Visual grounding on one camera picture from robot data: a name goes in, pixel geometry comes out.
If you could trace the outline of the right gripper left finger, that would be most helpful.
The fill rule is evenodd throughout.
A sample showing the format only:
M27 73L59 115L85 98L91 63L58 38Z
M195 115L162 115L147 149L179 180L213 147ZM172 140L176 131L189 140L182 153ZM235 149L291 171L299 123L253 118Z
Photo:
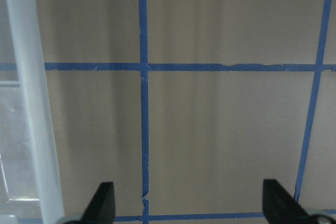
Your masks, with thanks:
M79 220L64 220L61 223L105 223L115 220L115 195L113 182L102 182Z

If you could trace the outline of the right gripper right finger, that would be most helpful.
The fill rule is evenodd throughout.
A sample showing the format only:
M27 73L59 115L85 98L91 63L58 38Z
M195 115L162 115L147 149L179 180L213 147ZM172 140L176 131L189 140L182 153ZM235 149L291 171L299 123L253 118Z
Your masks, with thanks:
M276 179L264 179L262 186L263 215L268 223L335 223L327 214L305 211Z

